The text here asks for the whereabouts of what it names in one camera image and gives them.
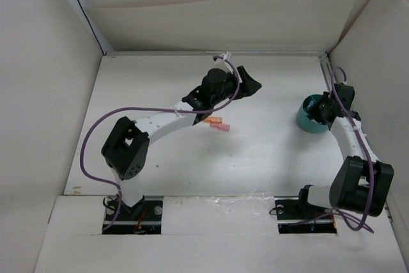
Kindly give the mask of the pink highlighter marker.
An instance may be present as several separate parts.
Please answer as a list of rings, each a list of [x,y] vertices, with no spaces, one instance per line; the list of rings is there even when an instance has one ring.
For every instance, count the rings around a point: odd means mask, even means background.
[[[211,123],[209,124],[210,128],[217,129],[220,131],[224,132],[229,132],[230,131],[230,125],[225,124],[225,123]]]

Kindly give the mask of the orange highlighter marker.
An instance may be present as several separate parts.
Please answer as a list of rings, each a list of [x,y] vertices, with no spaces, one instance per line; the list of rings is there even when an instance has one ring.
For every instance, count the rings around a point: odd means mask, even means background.
[[[209,116],[203,120],[203,123],[216,123],[221,124],[223,123],[223,119],[221,117],[213,117]]]

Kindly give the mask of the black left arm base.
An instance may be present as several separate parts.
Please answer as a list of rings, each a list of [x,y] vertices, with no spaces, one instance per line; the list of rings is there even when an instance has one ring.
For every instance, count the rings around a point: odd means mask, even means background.
[[[143,198],[134,207],[121,204],[119,214],[118,197],[106,196],[102,224],[103,235],[159,235],[162,228],[163,197]]]

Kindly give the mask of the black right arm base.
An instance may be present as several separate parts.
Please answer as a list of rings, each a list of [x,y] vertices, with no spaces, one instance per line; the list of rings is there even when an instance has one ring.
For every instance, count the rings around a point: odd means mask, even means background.
[[[269,214],[277,219],[279,234],[337,234],[336,224],[327,209],[307,202],[310,185],[298,196],[276,196]]]

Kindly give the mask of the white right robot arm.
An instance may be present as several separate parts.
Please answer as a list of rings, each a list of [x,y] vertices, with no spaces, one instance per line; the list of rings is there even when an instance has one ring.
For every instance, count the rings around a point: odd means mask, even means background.
[[[327,126],[335,137],[344,162],[331,185],[306,185],[300,190],[303,198],[295,202],[295,210],[301,217],[311,217],[319,207],[363,214],[369,196],[367,214],[377,217],[383,210],[394,169],[370,149],[361,118],[350,109],[354,98],[353,87],[336,84],[332,92],[324,92],[319,99],[304,104],[307,117]]]

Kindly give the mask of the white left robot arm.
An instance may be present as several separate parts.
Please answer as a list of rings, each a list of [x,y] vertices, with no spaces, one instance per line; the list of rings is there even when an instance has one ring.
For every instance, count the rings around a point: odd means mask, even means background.
[[[120,212],[127,219],[137,219],[142,214],[144,196],[137,175],[145,165],[150,145],[172,132],[202,122],[219,103],[249,97],[262,87],[243,66],[237,70],[241,82],[231,72],[220,68],[209,70],[201,85],[174,106],[176,111],[162,111],[138,120],[124,116],[116,122],[102,147],[102,155],[116,173],[122,191]]]

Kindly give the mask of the teal round divided container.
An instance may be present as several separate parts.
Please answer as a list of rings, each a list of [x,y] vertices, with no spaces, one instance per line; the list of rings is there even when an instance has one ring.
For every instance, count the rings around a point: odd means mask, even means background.
[[[311,134],[322,134],[328,131],[328,127],[326,125],[318,123],[307,113],[307,105],[309,102],[313,100],[316,103],[321,97],[322,95],[320,94],[309,95],[304,99],[297,112],[298,126],[302,130]]]

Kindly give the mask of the aluminium side rail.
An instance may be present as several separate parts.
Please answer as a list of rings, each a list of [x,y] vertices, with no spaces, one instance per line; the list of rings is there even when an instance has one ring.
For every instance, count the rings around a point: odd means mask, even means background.
[[[360,158],[366,166],[372,161],[371,151],[362,131],[361,117],[351,109],[355,89],[346,81],[346,72],[340,67],[335,68],[330,74],[330,91],[323,92],[309,114],[328,127],[336,138],[343,159]]]

